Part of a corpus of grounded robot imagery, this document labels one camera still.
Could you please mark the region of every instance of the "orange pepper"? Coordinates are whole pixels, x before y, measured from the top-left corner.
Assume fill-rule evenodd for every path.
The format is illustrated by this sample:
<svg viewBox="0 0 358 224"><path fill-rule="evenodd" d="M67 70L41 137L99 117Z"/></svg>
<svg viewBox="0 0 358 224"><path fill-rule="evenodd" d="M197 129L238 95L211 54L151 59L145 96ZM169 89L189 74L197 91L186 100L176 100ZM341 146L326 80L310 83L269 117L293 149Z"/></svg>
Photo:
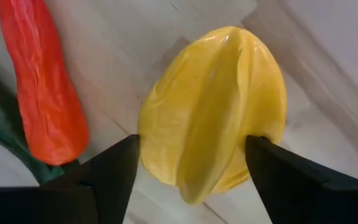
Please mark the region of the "orange pepper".
<svg viewBox="0 0 358 224"><path fill-rule="evenodd" d="M32 155L53 166L73 161L89 142L88 127L46 4L0 0L0 20Z"/></svg>

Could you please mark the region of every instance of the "wooden floor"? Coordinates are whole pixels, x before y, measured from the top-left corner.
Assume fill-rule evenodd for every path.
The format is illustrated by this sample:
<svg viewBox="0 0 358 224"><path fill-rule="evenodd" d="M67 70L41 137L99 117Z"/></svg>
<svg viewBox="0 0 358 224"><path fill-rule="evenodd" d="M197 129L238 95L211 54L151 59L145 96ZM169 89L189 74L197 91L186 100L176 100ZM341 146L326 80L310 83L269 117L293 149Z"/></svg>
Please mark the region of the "wooden floor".
<svg viewBox="0 0 358 224"><path fill-rule="evenodd" d="M136 133L145 96L183 47L209 30L238 26L265 42L282 68L288 92L282 145L358 178L358 85L305 22L312 18L302 17L305 1L46 0L91 131L81 160ZM16 90L1 31L0 79ZM0 147L0 185L35 183ZM124 223L271 222L251 180L189 206L139 166Z"/></svg>

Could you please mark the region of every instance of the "light wood surface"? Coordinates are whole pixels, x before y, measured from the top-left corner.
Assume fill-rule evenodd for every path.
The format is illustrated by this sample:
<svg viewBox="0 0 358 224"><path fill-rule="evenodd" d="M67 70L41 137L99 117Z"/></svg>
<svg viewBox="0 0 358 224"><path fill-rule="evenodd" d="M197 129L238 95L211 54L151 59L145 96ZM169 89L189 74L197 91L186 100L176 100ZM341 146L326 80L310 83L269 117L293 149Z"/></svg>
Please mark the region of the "light wood surface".
<svg viewBox="0 0 358 224"><path fill-rule="evenodd" d="M182 48L209 30L239 26L264 41L283 70L288 115L282 146L358 178L358 85L349 78L351 71L336 63L327 45L320 44L323 36L314 35L316 30L324 34L312 26L318 12L303 16L308 4L318 10L318 6L327 4L325 1L46 2L89 122L91 142L82 161L136 133L145 96ZM0 79L16 90L1 31ZM1 149L0 161L9 161L8 169L15 170L12 174L6 164L1 165L0 185L35 184L20 162ZM180 199L176 188L161 184L139 166L124 223L271 221L251 180L230 192L211 196L202 205L190 206Z"/></svg>

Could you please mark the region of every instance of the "wrinkled pepper skin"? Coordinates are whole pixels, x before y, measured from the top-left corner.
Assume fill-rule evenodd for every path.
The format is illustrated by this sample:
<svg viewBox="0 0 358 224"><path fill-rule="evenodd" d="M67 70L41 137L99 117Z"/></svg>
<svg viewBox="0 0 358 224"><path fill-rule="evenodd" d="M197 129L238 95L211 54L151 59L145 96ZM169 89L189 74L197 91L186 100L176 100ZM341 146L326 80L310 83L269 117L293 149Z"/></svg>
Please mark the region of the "wrinkled pepper skin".
<svg viewBox="0 0 358 224"><path fill-rule="evenodd" d="M88 144L88 127L46 4L0 0L0 20L32 155L53 166L75 160Z"/></svg>

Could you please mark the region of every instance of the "red chili pepper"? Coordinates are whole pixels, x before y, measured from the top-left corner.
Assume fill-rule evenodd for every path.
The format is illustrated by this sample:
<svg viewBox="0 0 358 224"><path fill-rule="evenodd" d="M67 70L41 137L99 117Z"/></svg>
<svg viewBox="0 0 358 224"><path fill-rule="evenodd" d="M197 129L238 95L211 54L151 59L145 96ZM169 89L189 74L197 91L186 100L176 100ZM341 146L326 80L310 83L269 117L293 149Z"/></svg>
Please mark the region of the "red chili pepper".
<svg viewBox="0 0 358 224"><path fill-rule="evenodd" d="M88 127L47 6L43 0L0 0L0 20L32 155L54 166L76 159L88 144Z"/></svg>

